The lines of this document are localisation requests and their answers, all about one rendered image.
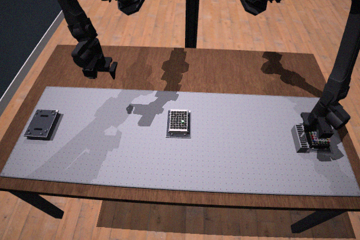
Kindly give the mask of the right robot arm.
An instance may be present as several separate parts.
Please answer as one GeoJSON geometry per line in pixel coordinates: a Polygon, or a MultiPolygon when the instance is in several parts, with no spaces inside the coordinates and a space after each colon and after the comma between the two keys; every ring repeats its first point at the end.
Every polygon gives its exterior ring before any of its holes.
{"type": "MultiPolygon", "coordinates": [[[[57,1],[64,13],[67,27],[72,36],[79,42],[71,53],[73,61],[76,65],[83,68],[84,76],[89,79],[97,78],[98,67],[104,68],[106,61],[103,53],[98,57],[94,57],[102,52],[102,48],[99,39],[96,38],[98,34],[90,18],[87,18],[78,0],[57,1]]],[[[118,1],[118,8],[122,10],[138,3],[140,0],[116,1],[118,1]]]]}

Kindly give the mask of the grey slotted rack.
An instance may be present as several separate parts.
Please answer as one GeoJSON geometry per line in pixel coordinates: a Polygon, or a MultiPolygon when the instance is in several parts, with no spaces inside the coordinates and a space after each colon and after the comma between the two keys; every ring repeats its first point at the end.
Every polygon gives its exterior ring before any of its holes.
{"type": "Polygon", "coordinates": [[[291,129],[294,145],[297,153],[305,153],[309,149],[306,135],[301,137],[304,132],[303,125],[294,125],[291,129]]]}

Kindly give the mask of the black vial rack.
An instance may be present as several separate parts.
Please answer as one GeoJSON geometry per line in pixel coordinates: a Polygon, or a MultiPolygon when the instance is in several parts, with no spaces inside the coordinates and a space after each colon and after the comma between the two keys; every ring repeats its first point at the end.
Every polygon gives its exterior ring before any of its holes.
{"type": "Polygon", "coordinates": [[[328,149],[330,144],[321,144],[321,143],[312,143],[310,133],[306,133],[308,144],[310,145],[309,148],[319,148],[319,149],[328,149]]]}

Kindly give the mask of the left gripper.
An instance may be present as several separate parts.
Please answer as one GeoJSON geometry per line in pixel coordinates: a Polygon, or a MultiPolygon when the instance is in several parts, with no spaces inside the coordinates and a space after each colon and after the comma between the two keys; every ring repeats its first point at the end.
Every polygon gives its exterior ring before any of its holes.
{"type": "MultiPolygon", "coordinates": [[[[314,113],[315,113],[315,111],[314,111],[314,108],[313,108],[313,110],[312,110],[314,113]]],[[[304,132],[305,133],[309,133],[309,132],[313,132],[313,131],[316,131],[317,129],[316,129],[316,126],[312,126],[312,125],[309,125],[309,122],[308,122],[308,117],[310,116],[310,114],[312,113],[312,111],[311,112],[302,112],[301,114],[300,114],[300,116],[303,118],[303,126],[304,126],[304,132]]],[[[315,113],[316,114],[316,113],[315,113]]],[[[320,115],[318,115],[318,114],[316,114],[317,116],[319,116],[319,117],[326,117],[326,116],[320,116],[320,115]]]]}

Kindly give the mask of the white tube carrier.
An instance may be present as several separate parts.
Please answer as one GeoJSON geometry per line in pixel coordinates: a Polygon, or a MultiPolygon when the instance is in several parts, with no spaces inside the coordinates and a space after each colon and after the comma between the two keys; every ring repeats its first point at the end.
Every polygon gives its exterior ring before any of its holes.
{"type": "Polygon", "coordinates": [[[169,134],[187,134],[187,110],[170,110],[169,134]],[[184,125],[182,125],[184,120],[184,125]]]}

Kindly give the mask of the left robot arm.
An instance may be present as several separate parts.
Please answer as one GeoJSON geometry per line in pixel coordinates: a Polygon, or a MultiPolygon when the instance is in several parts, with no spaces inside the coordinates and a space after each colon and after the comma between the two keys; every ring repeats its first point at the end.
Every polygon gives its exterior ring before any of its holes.
{"type": "MultiPolygon", "coordinates": [[[[267,1],[273,0],[245,0],[245,2],[265,10],[267,1]],[[265,2],[265,3],[264,3],[265,2]],[[263,4],[262,4],[263,3],[263,4]]],[[[360,0],[352,0],[344,34],[336,56],[332,72],[319,99],[308,118],[309,125],[316,126],[318,139],[331,138],[335,130],[342,128],[350,115],[339,103],[349,91],[352,71],[360,50],[360,0]],[[331,127],[332,126],[332,127],[331,127]]]]}

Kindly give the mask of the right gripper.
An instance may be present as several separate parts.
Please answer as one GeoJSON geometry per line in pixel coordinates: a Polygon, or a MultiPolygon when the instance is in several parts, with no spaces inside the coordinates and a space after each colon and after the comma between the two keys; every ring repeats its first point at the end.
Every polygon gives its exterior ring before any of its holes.
{"type": "MultiPolygon", "coordinates": [[[[99,55],[96,55],[94,57],[98,57],[102,53],[103,52],[101,52],[99,55]]],[[[111,64],[111,67],[110,67],[110,63],[112,62],[112,57],[105,57],[105,60],[106,60],[106,63],[105,63],[104,68],[98,68],[98,71],[99,72],[109,72],[110,75],[112,76],[112,78],[115,79],[115,71],[116,71],[116,67],[117,67],[118,62],[113,62],[111,64]]]]}

